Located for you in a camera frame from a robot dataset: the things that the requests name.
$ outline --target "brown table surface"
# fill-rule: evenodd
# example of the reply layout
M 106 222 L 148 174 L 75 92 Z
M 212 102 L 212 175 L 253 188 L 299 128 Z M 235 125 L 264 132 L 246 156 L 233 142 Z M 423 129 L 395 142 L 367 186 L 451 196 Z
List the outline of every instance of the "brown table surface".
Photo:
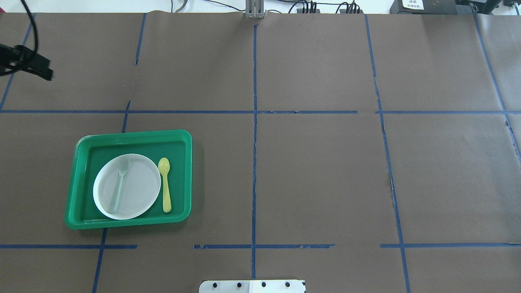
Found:
M 1 292 L 521 290 L 521 18 L 35 19 L 54 79 L 0 78 Z M 188 219 L 67 228 L 75 143 L 162 129 L 193 137 Z

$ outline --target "blue tape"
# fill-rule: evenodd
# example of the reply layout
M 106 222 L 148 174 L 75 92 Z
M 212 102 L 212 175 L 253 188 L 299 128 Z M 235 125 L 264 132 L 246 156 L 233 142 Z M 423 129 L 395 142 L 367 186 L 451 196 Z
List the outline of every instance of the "blue tape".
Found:
M 406 243 L 405 248 L 521 247 L 521 243 Z M 400 244 L 380 244 L 380 248 L 400 248 Z
M 478 17 L 476 14 L 473 14 L 474 16 L 474 24 L 476 25 L 476 31 L 478 32 L 478 40 L 479 45 L 481 46 L 481 50 L 483 51 L 483 56 L 485 57 L 485 62 L 487 63 L 487 67 L 489 69 L 490 77 L 492 78 L 492 83 L 494 84 L 495 92 L 498 95 L 498 100 L 501 105 L 501 110 L 503 111 L 503 115 L 505 117 L 505 121 L 508 124 L 508 131 L 510 132 L 510 137 L 512 139 L 512 142 L 514 143 L 514 148 L 516 151 L 517 160 L 521 164 L 521 152 L 519 151 L 519 146 L 517 144 L 517 139 L 514 134 L 514 131 L 512 130 L 512 124 L 510 123 L 510 119 L 508 118 L 508 114 L 506 113 L 505 104 L 503 102 L 503 97 L 501 96 L 501 92 L 499 91 L 498 82 L 495 79 L 494 71 L 492 70 L 492 66 L 490 65 L 489 57 L 487 54 L 487 50 L 485 50 L 485 44 L 483 42 L 483 38 L 481 37 L 481 30 L 479 29 L 479 23 L 478 23 Z
M 25 46 L 27 43 L 27 39 L 29 38 L 29 33 L 31 32 L 31 29 L 32 29 L 32 23 L 29 22 L 29 27 L 27 28 L 26 36 L 23 38 L 23 43 L 22 43 L 23 46 Z M 2 101 L 0 102 L 0 111 L 4 107 L 5 100 L 7 99 L 7 94 L 9 93 L 9 89 L 11 88 L 11 83 L 13 82 L 13 78 L 15 77 L 15 74 L 16 73 L 11 74 L 11 76 L 9 77 L 9 81 L 7 82 L 7 85 L 5 86 L 4 95 L 2 96 Z
M 194 245 L 194 249 L 251 249 L 251 244 L 204 244 Z
M 146 20 L 146 13 L 143 13 L 143 20 L 141 21 L 141 31 L 139 32 L 139 40 L 138 40 L 138 49 L 135 52 L 135 63 L 134 65 L 138 65 L 139 61 L 139 53 L 141 51 L 141 41 L 143 41 L 143 31 L 145 30 L 145 20 Z
M 358 111 L 258 111 L 259 114 L 358 114 Z
M 0 244 L 0 249 L 100 249 L 98 244 Z M 105 249 L 137 249 L 137 245 L 105 245 Z
M 132 110 L 132 114 L 253 114 L 253 111 L 224 110 Z
M 123 114 L 122 110 L 1 110 L 0 113 L 16 114 Z
M 255 249 L 329 249 L 334 244 L 256 244 Z M 204 244 L 194 245 L 194 249 L 251 249 L 250 244 Z
M 129 108 L 130 108 L 130 101 L 127 104 L 127 108 L 125 109 L 125 118 L 123 118 L 123 127 L 121 129 L 121 133 L 125 133 L 127 130 L 127 120 L 129 118 Z
M 92 293 L 97 291 L 97 282 L 100 278 L 101 261 L 103 260 L 103 250 L 105 249 L 105 240 L 107 239 L 107 228 L 103 228 L 101 236 L 100 252 L 98 254 L 98 263 L 96 265 L 96 273 L 94 274 L 94 284 L 92 285 Z
M 375 114 L 469 114 L 469 115 L 502 115 L 502 111 L 376 111 Z
M 257 25 L 253 26 L 253 186 L 252 186 L 252 280 L 255 280 L 257 226 Z
M 382 110 L 382 102 L 380 99 L 380 91 L 378 89 L 378 83 L 376 81 L 376 66 L 375 66 L 375 58 L 373 54 L 373 44 L 371 42 L 371 32 L 369 30 L 369 19 L 367 18 L 367 14 L 364 15 L 365 17 L 365 27 L 367 31 L 367 42 L 369 44 L 369 54 L 371 57 L 371 67 L 373 68 L 373 79 L 375 82 L 375 91 L 376 91 L 376 97 L 378 101 L 378 111 L 380 113 L 380 125 L 382 129 L 382 136 L 383 136 L 383 146 L 386 151 L 386 159 L 387 159 L 387 169 L 389 172 L 389 177 L 391 179 L 391 192 L 392 192 L 392 200 L 394 204 L 394 218 L 396 220 L 396 228 L 398 230 L 398 240 L 400 242 L 400 253 L 402 255 L 402 268 L 403 268 L 403 276 L 405 278 L 405 289 L 407 293 L 411 293 L 411 286 L 409 284 L 409 273 L 407 270 L 407 260 L 405 258 L 405 248 L 403 246 L 403 236 L 402 236 L 402 225 L 400 223 L 400 212 L 398 211 L 398 201 L 396 200 L 396 191 L 394 187 L 394 176 L 392 172 L 392 166 L 391 166 L 391 156 L 389 154 L 389 145 L 387 144 L 387 134 L 384 127 L 384 121 L 383 121 L 383 110 Z
M 329 249 L 331 247 L 334 247 L 334 244 L 257 244 L 255 246 L 257 249 Z
M 137 249 L 137 245 L 113 244 L 105 245 L 104 249 Z
M 99 245 L 70 244 L 1 244 L 0 249 L 99 249 Z

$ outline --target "green tray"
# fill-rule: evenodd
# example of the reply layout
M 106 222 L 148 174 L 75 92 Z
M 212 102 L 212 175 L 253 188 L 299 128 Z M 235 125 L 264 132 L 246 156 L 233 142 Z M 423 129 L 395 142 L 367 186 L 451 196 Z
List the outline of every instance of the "green tray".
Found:
M 92 195 L 101 168 L 123 154 L 144 155 L 156 165 L 170 161 L 168 183 L 172 210 L 163 212 L 162 196 L 142 215 L 114 220 L 103 215 Z M 192 136 L 185 130 L 164 130 L 86 136 L 78 141 L 72 161 L 65 224 L 71 229 L 91 229 L 180 222 L 192 208 Z

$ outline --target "cable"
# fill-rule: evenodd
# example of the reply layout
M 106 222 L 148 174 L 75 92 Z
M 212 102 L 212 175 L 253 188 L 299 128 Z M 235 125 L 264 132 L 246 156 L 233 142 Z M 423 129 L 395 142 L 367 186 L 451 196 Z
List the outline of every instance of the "cable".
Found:
M 237 11 L 240 11 L 240 12 L 245 12 L 245 11 L 246 11 L 246 9 L 240 10 L 240 9 L 238 9 L 238 8 L 236 8 L 236 7 L 231 6 L 231 5 L 224 4 L 224 3 L 221 3 L 221 2 L 217 2 L 217 1 L 213 1 L 213 0 L 203 0 L 203 1 L 206 1 L 206 2 L 212 2 L 212 3 L 217 3 L 217 4 L 221 4 L 221 5 L 224 5 L 224 6 L 226 6 L 226 7 L 233 8 L 233 9 L 235 9 L 235 10 L 237 10 Z
M 317 3 L 311 1 L 311 4 L 309 6 L 309 11 L 307 13 L 317 13 Z
M 184 7 L 187 5 L 187 3 L 188 3 L 188 0 L 184 0 L 184 1 L 183 1 L 183 5 L 181 5 L 181 7 L 179 7 L 179 8 L 177 8 L 177 10 L 176 10 L 175 13 L 178 13 L 178 12 L 180 12 L 181 10 L 183 10 Z
M 297 2 L 293 3 L 293 5 L 291 5 L 290 11 L 288 11 L 288 13 L 291 13 L 291 10 L 293 9 L 293 7 L 295 7 L 295 5 L 297 5 L 298 3 L 302 3 L 302 12 L 303 12 L 304 11 L 304 3 L 307 6 L 307 1 L 306 0 L 298 0 Z
M 295 3 L 295 1 L 290 1 L 290 0 L 277 0 L 279 2 L 286 2 L 286 3 Z M 316 4 L 320 4 L 320 5 L 338 5 L 338 3 L 320 3 L 320 2 L 315 2 Z
M 20 0 L 20 1 L 22 2 L 23 7 L 26 9 L 27 15 L 29 16 L 29 20 L 31 21 L 31 25 L 33 26 L 34 50 L 33 50 L 33 53 L 31 54 L 31 57 L 29 57 L 29 59 L 27 59 L 27 61 L 24 60 L 23 64 L 20 64 L 9 71 L 0 72 L 0 76 L 11 75 L 17 71 L 26 69 L 27 67 L 29 67 L 29 64 L 31 64 L 31 62 L 36 57 L 36 54 L 38 52 L 38 29 L 36 28 L 36 22 L 34 22 L 34 18 L 32 17 L 31 11 L 29 10 L 29 7 L 27 6 L 26 1 L 25 0 Z
M 342 2 L 342 3 L 341 3 L 341 4 L 339 5 L 339 6 L 338 6 L 338 8 L 337 8 L 337 11 L 335 11 L 334 13 L 335 13 L 335 14 L 337 14 L 337 13 L 338 13 L 338 11 L 340 11 L 340 8 L 342 7 L 342 5 L 344 5 L 344 4 L 346 4 L 346 6 L 347 6 L 347 8 L 346 8 L 346 9 L 348 9 L 348 8 L 349 8 L 349 3 L 347 3 L 347 2 Z

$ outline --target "white plastic fork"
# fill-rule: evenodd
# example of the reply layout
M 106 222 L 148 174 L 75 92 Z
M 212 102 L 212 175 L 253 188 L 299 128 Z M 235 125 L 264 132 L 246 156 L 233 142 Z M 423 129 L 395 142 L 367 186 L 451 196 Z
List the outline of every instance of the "white plastic fork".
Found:
M 112 201 L 110 203 L 110 209 L 108 210 L 109 214 L 114 214 L 119 207 L 119 199 L 121 197 L 121 185 L 123 183 L 123 177 L 129 171 L 129 157 L 123 156 L 121 158 L 121 162 L 119 163 L 119 178 L 118 185 L 116 186 L 116 190 L 114 191 L 114 195 L 112 196 Z

